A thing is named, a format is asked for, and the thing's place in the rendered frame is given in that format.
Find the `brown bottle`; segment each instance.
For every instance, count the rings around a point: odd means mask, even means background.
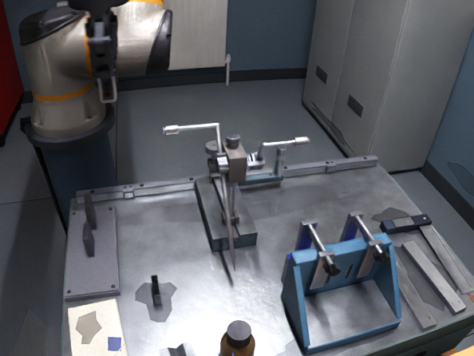
[[[242,320],[232,322],[220,342],[220,356],[254,356],[254,350],[250,325]]]

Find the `black baseboard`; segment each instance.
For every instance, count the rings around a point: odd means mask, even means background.
[[[11,117],[8,121],[8,124],[6,124],[5,131],[3,131],[3,134],[0,135],[0,147],[5,146],[6,143],[6,135],[8,135],[8,132],[10,131],[10,127],[13,124],[15,117],[17,116],[17,112],[22,108],[22,99],[20,98],[19,102],[17,103],[17,106],[13,113],[11,114]]]
[[[231,82],[272,81],[276,79],[304,79],[306,68],[297,69],[259,69],[231,71]],[[119,79],[118,91],[164,88],[169,86],[225,83],[224,68],[174,70],[154,77]],[[24,92],[22,104],[33,102],[33,94]]]
[[[428,161],[420,172],[474,230],[474,207]]]

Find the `gray cabinet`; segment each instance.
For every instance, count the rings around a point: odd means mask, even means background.
[[[303,101],[348,156],[420,168],[473,26],[472,0],[318,0]]]

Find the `table top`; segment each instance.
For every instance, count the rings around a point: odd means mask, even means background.
[[[393,212],[405,212],[410,216],[421,214],[379,165],[294,176],[280,184],[241,187],[259,235],[256,246],[235,250],[236,271],[233,271],[229,251],[211,252],[189,180],[175,185],[145,184],[144,187],[150,187],[150,195],[124,200],[110,194],[110,200],[104,199],[103,195],[101,201],[94,203],[96,208],[115,207],[117,211],[121,293],[114,298],[118,302],[128,353],[140,356],[158,355],[161,349],[176,348],[186,342],[191,343],[196,356],[217,355],[220,339],[234,320],[245,320],[251,325],[256,341],[255,354],[295,355],[300,351],[285,316],[281,278],[285,255],[294,250],[301,221],[316,219],[318,235],[324,244],[328,244],[339,241],[351,211],[363,211],[363,220],[373,234],[381,232],[381,218],[390,219]],[[84,210],[82,201],[72,201],[71,214]],[[419,231],[399,233],[390,238],[398,262],[417,289],[421,286],[423,290],[421,297],[437,321],[434,330],[474,314],[474,303],[458,291],[467,308],[452,315],[405,258],[401,245],[415,241],[453,285]],[[172,283],[176,287],[172,312],[166,322],[150,320],[147,307],[136,301],[136,292],[143,283],[151,282],[151,275],[158,275],[160,283]],[[64,355],[71,355],[67,309],[100,300],[104,299],[65,303]],[[402,319],[397,329],[318,355],[367,354],[433,331],[423,332],[403,297],[401,309]],[[331,310],[327,318],[329,329],[337,325],[339,319],[357,313],[350,308]],[[317,315],[311,310],[307,314],[311,325]],[[313,334],[311,338],[312,343],[318,342],[317,335]]]

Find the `blue wall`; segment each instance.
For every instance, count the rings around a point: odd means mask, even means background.
[[[25,91],[30,90],[18,25],[57,0],[4,0]],[[316,0],[229,0],[227,52],[231,70],[306,68]]]
[[[474,207],[474,34],[428,162]]]

